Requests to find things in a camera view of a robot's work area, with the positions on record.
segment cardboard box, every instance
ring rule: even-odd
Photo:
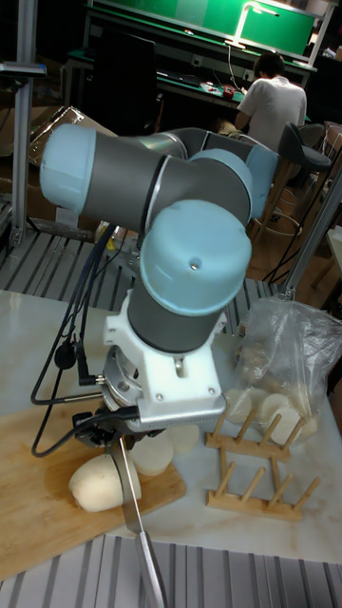
[[[0,123],[8,111],[0,111]],[[39,183],[39,166],[43,150],[49,136],[60,124],[79,124],[84,127],[95,128],[100,133],[116,137],[114,133],[89,119],[85,114],[73,107],[36,107],[32,109],[30,129],[30,144],[28,152],[28,215],[31,218],[56,220],[57,207],[43,196]],[[11,193],[12,189],[12,153],[14,140],[14,110],[0,133],[0,193]],[[74,225],[76,220],[78,228],[95,232],[99,221],[84,216],[69,218],[68,225]]]

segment desk lamp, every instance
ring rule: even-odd
[[[249,9],[252,9],[253,12],[256,12],[259,15],[262,12],[268,12],[270,15],[273,15],[274,17],[278,17],[279,16],[279,14],[277,12],[275,12],[274,10],[265,9],[258,2],[253,2],[253,1],[246,2],[243,5],[243,7],[242,7],[241,15],[240,15],[240,18],[239,18],[238,23],[237,23],[237,31],[235,32],[233,40],[232,41],[231,40],[225,40],[224,41],[228,45],[234,45],[234,47],[238,47],[238,48],[245,48],[245,46],[242,45],[239,40],[241,38],[242,30],[243,30],[243,27],[245,25],[245,21],[247,19],[247,15],[248,15]]]

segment round white slice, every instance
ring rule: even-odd
[[[175,454],[188,454],[199,440],[200,428],[197,425],[171,427],[165,434],[171,441]]]
[[[251,387],[248,389],[248,394],[250,399],[252,400],[252,407],[256,410],[259,409],[259,406],[265,401],[267,397],[270,396],[270,393],[264,389],[256,389],[255,387]]]
[[[312,416],[311,395],[303,382],[296,382],[290,388],[290,399],[301,416],[309,420]]]
[[[157,437],[143,437],[130,453],[138,473],[154,477],[168,468],[174,449],[166,433],[161,433]]]
[[[272,416],[272,418],[270,420],[270,424],[273,422],[273,420],[276,418],[276,416],[278,414],[281,415],[281,420],[276,425],[275,430],[273,431],[273,433],[271,435],[271,439],[276,444],[283,446],[286,443],[286,440],[288,439],[289,435],[294,430],[295,425],[297,424],[300,416],[299,416],[298,412],[293,408],[289,408],[289,407],[278,408],[275,410],[274,415]],[[296,439],[299,437],[300,432],[301,432],[301,430],[296,435]]]
[[[127,455],[129,470],[137,498],[142,489],[137,471]],[[80,466],[72,475],[69,490],[78,505],[85,511],[96,513],[120,506],[124,495],[118,469],[109,454],[102,454]]]
[[[226,418],[229,422],[244,422],[252,409],[252,400],[247,390],[229,389],[224,394],[229,409]]]
[[[282,395],[280,393],[275,393],[273,395],[269,395],[266,399],[259,404],[258,407],[258,417],[262,420],[263,423],[267,424],[275,418],[274,413],[276,409],[282,408],[292,408],[293,405],[286,395]]]
[[[318,416],[315,414],[309,422],[301,429],[301,436],[304,438],[314,435],[318,431]]]

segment clear plastic bag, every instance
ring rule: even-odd
[[[281,296],[260,299],[237,349],[227,419],[241,424],[254,409],[253,425],[265,432],[280,414],[271,439],[283,445],[302,417],[297,438],[310,437],[318,430],[327,375],[341,355],[341,321]]]

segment wooden cutting board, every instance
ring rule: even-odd
[[[72,427],[71,416],[80,411],[89,411],[89,402],[55,406],[39,450],[60,439]],[[31,455],[45,412],[46,408],[36,407],[0,418],[0,581],[124,523],[121,507],[86,513],[67,488],[74,471],[102,450],[71,439],[46,458]],[[172,464],[162,475],[141,475],[140,481],[142,513],[172,503],[186,492]]]

